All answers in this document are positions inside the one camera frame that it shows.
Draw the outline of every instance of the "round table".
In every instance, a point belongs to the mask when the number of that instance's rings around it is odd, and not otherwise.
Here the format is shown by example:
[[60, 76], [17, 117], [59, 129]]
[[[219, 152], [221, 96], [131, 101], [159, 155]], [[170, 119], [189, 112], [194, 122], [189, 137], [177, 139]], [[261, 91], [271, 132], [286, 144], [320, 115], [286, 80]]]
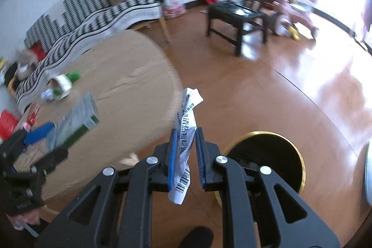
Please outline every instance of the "round table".
[[[74, 70], [81, 79], [64, 99], [41, 102], [35, 126], [58, 122], [86, 92], [97, 104], [100, 122], [48, 175], [42, 190], [46, 203], [85, 185], [106, 166], [127, 168], [119, 161], [170, 131], [182, 101], [181, 83], [168, 59], [154, 42], [133, 30], [98, 43], [64, 73]], [[44, 141], [30, 146], [15, 168], [28, 171], [44, 154]]]

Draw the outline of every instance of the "silver screw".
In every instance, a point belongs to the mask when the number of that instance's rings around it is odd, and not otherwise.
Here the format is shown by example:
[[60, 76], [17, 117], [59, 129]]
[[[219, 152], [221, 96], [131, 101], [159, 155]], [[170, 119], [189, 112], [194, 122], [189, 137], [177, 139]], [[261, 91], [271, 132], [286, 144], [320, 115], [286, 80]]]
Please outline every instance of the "silver screw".
[[269, 175], [269, 174], [271, 174], [271, 168], [270, 167], [268, 167], [268, 166], [261, 166], [260, 167], [260, 172], [262, 173], [262, 174], [264, 174], [264, 175]]
[[26, 193], [29, 197], [32, 197], [33, 196], [33, 193], [32, 193], [32, 190], [30, 188], [27, 188], [26, 189]]
[[158, 161], [159, 161], [159, 159], [157, 157], [155, 157], [155, 156], [151, 156], [151, 157], [148, 157], [146, 159], [146, 162], [148, 164], [157, 164]]
[[105, 175], [105, 176], [109, 176], [109, 175], [113, 175], [115, 172], [115, 169], [113, 169], [112, 167], [106, 167], [105, 169], [103, 169], [102, 173]]
[[225, 164], [227, 162], [227, 157], [225, 156], [217, 156], [216, 161], [220, 164]]

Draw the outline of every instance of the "brown floor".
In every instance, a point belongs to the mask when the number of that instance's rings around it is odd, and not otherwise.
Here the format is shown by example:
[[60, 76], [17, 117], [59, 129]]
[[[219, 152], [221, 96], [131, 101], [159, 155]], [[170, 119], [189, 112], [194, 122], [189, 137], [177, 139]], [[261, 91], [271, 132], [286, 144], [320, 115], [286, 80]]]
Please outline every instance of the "brown floor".
[[[254, 130], [291, 140], [306, 166], [302, 198], [344, 245], [369, 211], [363, 169], [372, 136], [372, 57], [314, 16], [320, 28], [316, 42], [270, 35], [261, 45], [261, 34], [254, 33], [245, 37], [245, 56], [236, 58], [228, 42], [215, 34], [205, 37], [206, 15], [199, 10], [167, 22], [172, 43], [165, 43], [158, 23], [142, 32], [164, 50], [184, 87], [198, 88], [204, 98], [195, 116], [206, 140], [221, 150]], [[215, 27], [233, 34], [226, 24]], [[300, 32], [309, 36], [307, 29]], [[141, 156], [150, 153], [148, 148]], [[154, 194], [153, 247], [177, 247], [198, 225], [211, 228], [213, 247], [222, 247], [221, 208], [212, 192], [201, 189], [195, 150], [189, 164], [191, 186], [183, 205]]]

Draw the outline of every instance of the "sofa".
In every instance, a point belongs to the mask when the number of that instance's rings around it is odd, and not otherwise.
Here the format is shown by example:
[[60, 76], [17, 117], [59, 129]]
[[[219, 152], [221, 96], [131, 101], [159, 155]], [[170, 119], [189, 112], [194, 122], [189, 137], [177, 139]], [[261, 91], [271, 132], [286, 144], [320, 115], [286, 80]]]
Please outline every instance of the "sofa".
[[46, 57], [38, 63], [16, 91], [16, 105], [23, 113], [45, 89], [51, 77], [59, 74], [93, 45], [140, 22], [160, 20], [161, 0], [60, 0], [29, 28], [25, 47], [39, 43]]

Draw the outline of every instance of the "black shoe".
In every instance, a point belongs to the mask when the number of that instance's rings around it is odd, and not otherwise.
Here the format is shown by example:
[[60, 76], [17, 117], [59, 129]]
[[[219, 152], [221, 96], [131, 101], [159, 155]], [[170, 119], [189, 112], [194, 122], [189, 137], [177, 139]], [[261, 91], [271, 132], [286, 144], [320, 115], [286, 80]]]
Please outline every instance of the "black shoe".
[[211, 248], [213, 231], [207, 227], [199, 226], [183, 239], [178, 248]]

